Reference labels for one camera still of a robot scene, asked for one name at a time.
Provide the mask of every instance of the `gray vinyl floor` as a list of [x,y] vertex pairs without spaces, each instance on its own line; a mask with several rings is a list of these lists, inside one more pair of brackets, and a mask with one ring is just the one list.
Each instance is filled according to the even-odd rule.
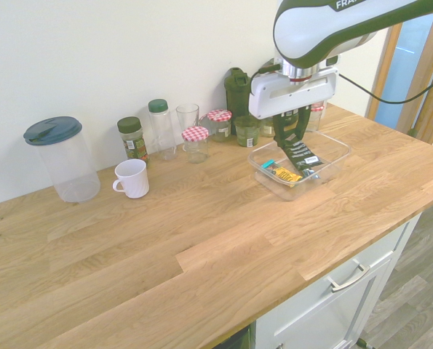
[[421,215],[362,338],[376,349],[433,349],[433,207]]

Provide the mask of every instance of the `dark teal lid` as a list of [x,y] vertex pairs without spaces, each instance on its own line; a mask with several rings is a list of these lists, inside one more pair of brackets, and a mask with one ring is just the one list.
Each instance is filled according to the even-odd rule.
[[30,126],[24,133],[30,145],[50,145],[68,140],[82,130],[82,124],[70,116],[46,119]]
[[124,133],[125,135],[128,133],[134,133],[142,128],[140,124],[140,119],[135,116],[129,116],[127,118],[123,118],[117,122],[117,128],[119,132]]
[[152,113],[162,113],[167,110],[166,100],[152,100],[148,103],[148,110]]

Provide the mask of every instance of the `yellow snack wrapper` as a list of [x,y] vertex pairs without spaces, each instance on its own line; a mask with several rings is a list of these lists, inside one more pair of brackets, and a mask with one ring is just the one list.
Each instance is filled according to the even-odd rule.
[[302,179],[302,176],[299,176],[288,169],[285,169],[284,167],[277,167],[275,169],[272,169],[276,177],[281,178],[282,180],[286,180],[288,182],[297,182]]

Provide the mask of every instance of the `drawer handle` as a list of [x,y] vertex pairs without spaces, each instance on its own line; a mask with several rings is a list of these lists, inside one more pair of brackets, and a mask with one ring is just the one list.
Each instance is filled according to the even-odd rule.
[[346,289],[347,287],[352,286],[356,282],[358,282],[361,278],[363,278],[367,273],[370,271],[370,266],[364,266],[359,264],[359,269],[362,271],[359,275],[355,276],[352,280],[347,281],[345,284],[337,285],[336,282],[331,281],[331,285],[333,286],[333,293],[342,291],[343,289]]

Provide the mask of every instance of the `dark green shaker bottle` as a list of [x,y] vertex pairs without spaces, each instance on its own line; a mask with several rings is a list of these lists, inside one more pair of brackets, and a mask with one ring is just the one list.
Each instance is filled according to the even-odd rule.
[[231,133],[236,134],[234,122],[239,116],[249,115],[248,98],[250,77],[240,68],[231,68],[231,75],[224,79],[227,109],[232,113]]

